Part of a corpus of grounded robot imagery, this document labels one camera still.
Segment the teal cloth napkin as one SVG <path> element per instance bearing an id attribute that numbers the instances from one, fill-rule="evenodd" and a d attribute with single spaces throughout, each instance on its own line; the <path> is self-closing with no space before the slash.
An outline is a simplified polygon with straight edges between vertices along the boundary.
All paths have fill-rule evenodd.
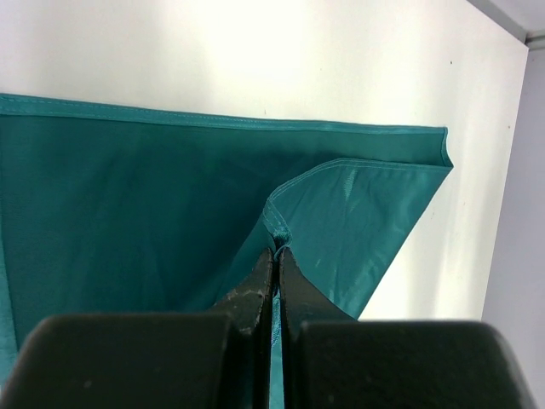
<path id="1" fill-rule="evenodd" d="M 2 95 L 1 405 L 43 320 L 202 313 L 270 250 L 267 407 L 288 408 L 281 252 L 358 320 L 452 170 L 447 137 Z"/>

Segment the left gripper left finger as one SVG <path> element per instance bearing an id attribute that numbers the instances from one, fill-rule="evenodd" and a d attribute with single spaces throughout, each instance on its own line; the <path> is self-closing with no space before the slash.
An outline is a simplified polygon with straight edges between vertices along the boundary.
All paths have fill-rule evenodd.
<path id="1" fill-rule="evenodd" d="M 197 314 L 43 320 L 3 388 L 5 408 L 265 408 L 273 254 Z"/>

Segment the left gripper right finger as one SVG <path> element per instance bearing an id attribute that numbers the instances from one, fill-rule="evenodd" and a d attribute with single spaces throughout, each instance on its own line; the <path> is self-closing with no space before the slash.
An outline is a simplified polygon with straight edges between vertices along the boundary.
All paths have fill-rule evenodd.
<path id="1" fill-rule="evenodd" d="M 477 321 L 365 321 L 278 259 L 288 408 L 533 408 L 512 349 Z"/>

